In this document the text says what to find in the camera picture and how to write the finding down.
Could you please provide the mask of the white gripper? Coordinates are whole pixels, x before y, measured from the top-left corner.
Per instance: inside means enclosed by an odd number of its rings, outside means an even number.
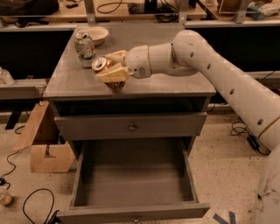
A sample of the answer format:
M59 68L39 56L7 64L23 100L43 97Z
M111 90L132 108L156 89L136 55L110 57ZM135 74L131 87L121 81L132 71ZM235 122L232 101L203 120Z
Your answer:
M95 78L100 82L126 81L130 76L137 79L151 76L149 47L147 45L134 47L128 52L126 50L112 52L106 54L106 57L113 66L95 75Z

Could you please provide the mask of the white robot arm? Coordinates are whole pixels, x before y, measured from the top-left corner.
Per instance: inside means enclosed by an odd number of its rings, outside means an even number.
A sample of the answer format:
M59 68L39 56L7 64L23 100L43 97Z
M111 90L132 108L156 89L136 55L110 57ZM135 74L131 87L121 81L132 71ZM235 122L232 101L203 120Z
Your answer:
M270 150L257 191L254 224L280 224L280 97L220 56L196 31L180 31L171 43L141 45L98 56L95 77L109 88L128 78L200 72L251 132Z

